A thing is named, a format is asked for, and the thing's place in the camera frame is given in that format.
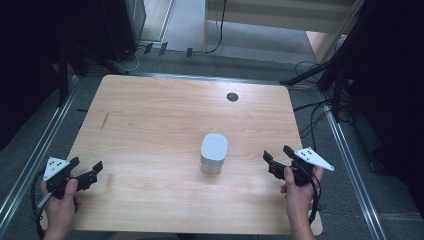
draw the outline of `floor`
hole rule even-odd
[[[140,41],[162,42],[174,0],[144,0],[146,21]]]
[[[147,26],[147,30],[151,32],[151,29],[163,29],[164,34],[163,38],[157,38],[155,41],[142,39],[142,42],[153,42],[157,47],[167,42],[167,49],[176,51],[187,51],[187,48],[192,48],[193,51],[203,50],[204,0],[175,0],[173,4],[165,0],[158,1],[163,2],[162,5],[152,5],[150,2],[156,1],[145,0],[148,6],[146,11],[151,9],[153,12],[147,14],[146,23],[152,22]],[[155,7],[168,9],[169,5],[172,6],[169,16],[164,16],[164,11],[155,9]],[[157,12],[162,14],[163,21],[156,20]],[[218,15],[221,12],[221,9],[217,9]],[[162,24],[168,17],[167,26],[163,28]],[[221,22],[208,21],[208,51],[217,47],[220,28]],[[214,55],[278,63],[316,62],[305,31],[236,24],[225,20],[222,29],[222,42]]]

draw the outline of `metal frame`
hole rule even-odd
[[[321,94],[321,97],[323,100],[328,99],[324,94]],[[330,111],[330,107],[325,105],[324,110]],[[340,153],[342,154],[343,162],[352,182],[353,189],[356,197],[358,198],[359,205],[361,206],[362,213],[365,221],[367,222],[371,236],[375,240],[387,239],[383,226],[381,225],[380,218],[378,217],[377,210],[375,209],[374,203],[368,194],[364,182],[362,181],[355,159],[352,156],[349,145],[344,137],[343,130],[332,114],[327,114],[327,119],[331,130],[333,131],[334,139],[336,140]]]
[[[37,173],[41,162],[44,160],[47,149],[49,148],[53,138],[55,137],[57,130],[59,129],[63,119],[68,113],[69,107],[74,99],[78,83],[78,78],[74,76],[70,82],[71,93],[69,97],[62,104],[62,107],[56,109],[52,119],[44,130],[43,135],[41,136],[36,147],[34,148],[34,151],[27,160],[25,167],[23,168],[21,174],[13,185],[12,190],[9,192],[9,195],[7,195],[7,197],[3,201],[0,208],[0,239],[6,232],[10,220],[12,219],[16,209],[21,203],[22,198],[24,197],[26,190],[28,189],[32,179]]]
[[[197,80],[197,81],[218,81],[218,82],[280,86],[278,80],[258,80],[258,79],[194,76],[194,75],[180,75],[180,74],[166,74],[166,73],[137,73],[137,74],[138,74],[137,77],[175,78],[175,79],[186,79],[186,80]],[[316,91],[316,85],[313,83],[308,83],[308,82],[306,83],[300,82],[293,86],[284,86],[284,87],[287,89]]]

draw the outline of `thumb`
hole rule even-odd
[[[43,193],[43,196],[46,196],[48,193],[46,181],[41,181],[40,185],[41,185],[41,192]]]
[[[290,167],[284,168],[284,179],[286,180],[287,184],[294,183],[294,175]]]
[[[72,200],[74,199],[74,195],[77,192],[78,188],[78,180],[71,179],[69,180],[68,184],[66,185],[65,194],[63,195],[63,199],[66,200]]]

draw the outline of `tripod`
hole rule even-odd
[[[376,9],[378,9],[381,1],[374,2],[371,3],[371,0],[365,0],[358,16],[358,20],[353,26],[352,31],[330,60],[295,78],[280,81],[281,85],[291,86],[324,71],[317,83],[317,88],[320,91],[327,91],[333,82],[335,83],[331,113],[333,114],[336,122],[340,121],[339,102],[343,84],[347,83],[347,78],[352,72],[354,64],[360,56],[361,43],[366,41],[366,24],[369,19],[375,15]]]

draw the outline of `white triangular marker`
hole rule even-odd
[[[44,172],[43,180],[47,181],[52,178],[56,173],[62,171],[66,166],[69,165],[68,160],[62,160],[58,158],[50,157],[47,162],[46,171]]]
[[[312,165],[320,166],[327,170],[334,171],[334,167],[325,161],[320,155],[318,155],[318,153],[312,150],[312,148],[298,150],[295,151],[294,154]]]

